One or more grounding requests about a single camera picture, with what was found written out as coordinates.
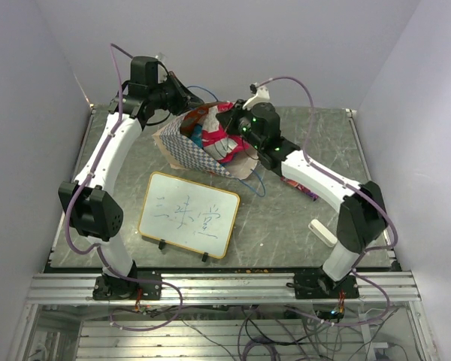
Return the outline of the pink snack packet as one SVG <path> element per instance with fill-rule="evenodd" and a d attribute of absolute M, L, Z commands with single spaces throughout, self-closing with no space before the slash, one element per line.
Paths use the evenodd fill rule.
<path fill-rule="evenodd" d="M 232 108 L 231 102 L 220 102 L 208 108 L 202 117 L 201 143 L 203 150 L 217 162 L 231 162 L 236 154 L 248 150 L 250 146 L 237 135 L 228 135 L 216 118 L 217 114 Z"/>

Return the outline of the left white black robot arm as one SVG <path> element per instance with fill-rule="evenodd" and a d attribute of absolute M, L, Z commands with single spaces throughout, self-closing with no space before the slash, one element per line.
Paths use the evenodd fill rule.
<path fill-rule="evenodd" d="M 133 297 L 140 282 L 120 234 L 123 210 L 113 198 L 120 169 L 157 110 L 177 116 L 203 103 L 159 58 L 132 57 L 129 79 L 119 82 L 92 155 L 75 179 L 59 186 L 69 248 L 80 255 L 95 250 L 107 290 L 122 299 Z"/>

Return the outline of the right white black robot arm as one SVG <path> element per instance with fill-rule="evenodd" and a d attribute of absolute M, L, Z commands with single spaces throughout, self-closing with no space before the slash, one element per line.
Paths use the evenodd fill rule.
<path fill-rule="evenodd" d="M 335 296 L 368 245 L 388 226 L 380 187 L 371 180 L 363 184 L 350 180 L 310 158 L 282 136 L 280 116 L 270 103 L 247 109 L 238 101 L 216 118 L 228 135 L 238 136 L 256 150 L 266 169 L 308 188 L 337 212 L 337 244 L 316 279 L 322 296 Z"/>

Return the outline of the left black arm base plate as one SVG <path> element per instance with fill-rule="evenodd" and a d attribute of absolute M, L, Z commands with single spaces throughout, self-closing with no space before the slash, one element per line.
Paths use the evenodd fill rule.
<path fill-rule="evenodd" d="M 122 278 L 103 274 L 96 278 L 92 298 L 96 301 L 116 300 L 159 300 L 161 284 L 126 281 Z"/>

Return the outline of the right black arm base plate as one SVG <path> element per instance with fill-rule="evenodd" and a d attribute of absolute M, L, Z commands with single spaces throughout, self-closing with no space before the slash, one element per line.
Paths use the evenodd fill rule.
<path fill-rule="evenodd" d="M 340 281 L 330 279 L 321 268 L 303 268 L 294 273 L 286 287 L 293 289 L 296 299 L 357 299 L 359 288 L 356 278 L 347 275 Z"/>

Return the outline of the blue checkered paper bag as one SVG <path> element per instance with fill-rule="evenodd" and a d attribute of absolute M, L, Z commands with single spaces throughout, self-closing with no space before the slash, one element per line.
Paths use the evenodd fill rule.
<path fill-rule="evenodd" d="M 217 105 L 220 102 L 223 101 L 216 100 L 208 103 Z M 188 112 L 175 117 L 153 134 L 153 140 L 168 164 L 174 169 L 202 171 L 234 179 L 252 189 L 253 187 L 247 183 L 247 178 L 252 175 L 259 177 L 256 170 L 259 164 L 256 150 L 242 139 L 250 146 L 248 150 L 236 154 L 231 162 L 223 164 L 217 162 L 203 148 L 197 147 L 190 140 L 191 136 L 186 137 L 180 134 L 180 124 Z M 192 134 L 201 133 L 201 128 L 201 125 L 197 125 Z"/>

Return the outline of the orange snack packet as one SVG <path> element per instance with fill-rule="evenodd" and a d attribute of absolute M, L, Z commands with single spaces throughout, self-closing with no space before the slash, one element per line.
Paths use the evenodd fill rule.
<path fill-rule="evenodd" d="M 188 112 L 180 124 L 180 134 L 190 137 L 197 125 L 203 123 L 203 117 L 206 117 L 209 110 L 213 108 L 215 103 L 207 103 Z"/>

